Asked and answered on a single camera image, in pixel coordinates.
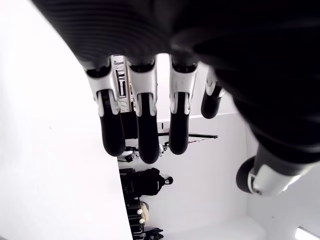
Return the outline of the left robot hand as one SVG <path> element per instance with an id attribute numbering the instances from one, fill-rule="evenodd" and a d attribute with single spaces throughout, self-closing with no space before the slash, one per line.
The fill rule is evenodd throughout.
<path id="1" fill-rule="evenodd" d="M 170 54 L 213 69 L 259 146 L 236 176 L 277 195 L 320 163 L 317 0 L 36 0 L 79 62 L 145 64 Z"/>

